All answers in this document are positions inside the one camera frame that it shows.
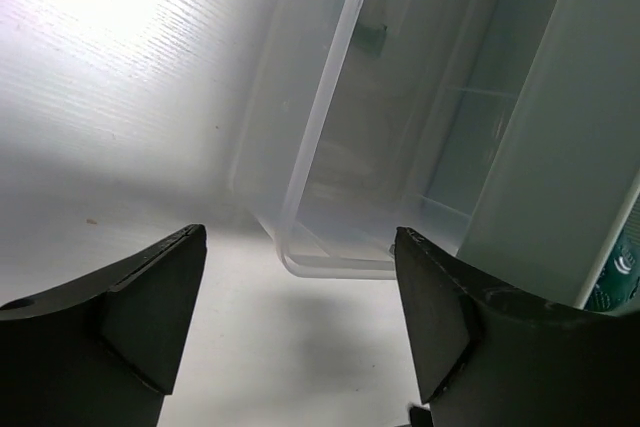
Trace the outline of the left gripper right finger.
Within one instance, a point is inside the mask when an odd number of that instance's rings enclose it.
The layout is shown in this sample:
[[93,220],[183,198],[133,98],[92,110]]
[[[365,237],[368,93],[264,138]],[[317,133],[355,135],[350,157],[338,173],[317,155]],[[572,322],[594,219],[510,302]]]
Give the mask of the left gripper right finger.
[[412,426],[635,426],[639,316],[538,297],[397,230]]

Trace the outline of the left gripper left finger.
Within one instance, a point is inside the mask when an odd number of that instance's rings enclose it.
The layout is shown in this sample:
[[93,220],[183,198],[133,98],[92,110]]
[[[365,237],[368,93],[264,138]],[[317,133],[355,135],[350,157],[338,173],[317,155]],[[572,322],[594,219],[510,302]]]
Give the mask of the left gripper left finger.
[[2,305],[2,425],[157,425],[174,391],[206,255],[206,229],[191,224]]

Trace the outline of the green stubby screwdriver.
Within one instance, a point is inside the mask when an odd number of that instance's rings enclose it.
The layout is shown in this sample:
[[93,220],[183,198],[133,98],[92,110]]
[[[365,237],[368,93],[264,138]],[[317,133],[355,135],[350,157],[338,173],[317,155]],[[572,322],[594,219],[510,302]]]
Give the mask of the green stubby screwdriver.
[[612,312],[631,301],[639,289],[639,250],[621,231],[596,280],[585,309]]

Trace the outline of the green plastic toolbox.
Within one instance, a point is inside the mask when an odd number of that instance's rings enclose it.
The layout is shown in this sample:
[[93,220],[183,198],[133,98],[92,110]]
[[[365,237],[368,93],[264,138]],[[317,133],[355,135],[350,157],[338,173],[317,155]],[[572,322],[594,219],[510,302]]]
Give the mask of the green plastic toolbox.
[[585,308],[639,250],[639,0],[277,0],[231,187],[300,277],[410,227]]

